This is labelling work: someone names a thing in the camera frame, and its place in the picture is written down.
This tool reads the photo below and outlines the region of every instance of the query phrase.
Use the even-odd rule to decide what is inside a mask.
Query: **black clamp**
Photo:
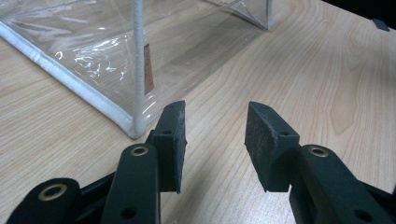
[[[185,102],[168,105],[146,143],[125,148],[117,171],[81,189],[55,178],[32,189],[7,223],[161,223],[161,192],[180,193]]]
[[[396,223],[396,194],[360,182],[326,147],[300,135],[267,105],[251,102],[245,145],[264,190],[290,191],[297,223]]]

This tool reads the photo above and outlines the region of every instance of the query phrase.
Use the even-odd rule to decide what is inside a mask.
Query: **transparent vinyl pouch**
[[[271,1],[0,0],[0,35],[137,138],[270,27]]]

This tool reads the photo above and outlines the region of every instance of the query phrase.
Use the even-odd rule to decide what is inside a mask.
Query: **wooden table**
[[[248,102],[273,107],[301,144],[334,150],[360,180],[396,183],[396,33],[317,0],[274,2],[274,29],[184,97],[182,193],[163,223],[293,223],[287,193],[264,193],[244,146]],[[0,222],[53,177],[83,187],[134,142],[0,39]]]

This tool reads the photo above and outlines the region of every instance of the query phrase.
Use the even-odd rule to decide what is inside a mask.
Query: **metal grommet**
[[[317,156],[317,157],[327,157],[329,156],[329,153],[321,148],[317,148],[317,147],[311,147],[309,148],[309,152],[312,153],[313,155]]]
[[[66,190],[66,184],[53,184],[41,190],[38,194],[38,199],[43,202],[51,201],[61,197]]]
[[[147,147],[135,147],[131,150],[131,155],[133,156],[143,156],[149,152]]]

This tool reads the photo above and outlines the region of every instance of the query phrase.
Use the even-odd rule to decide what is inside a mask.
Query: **label tag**
[[[152,77],[149,44],[145,46],[144,54],[145,54],[145,94],[147,95],[154,89],[154,78]]]

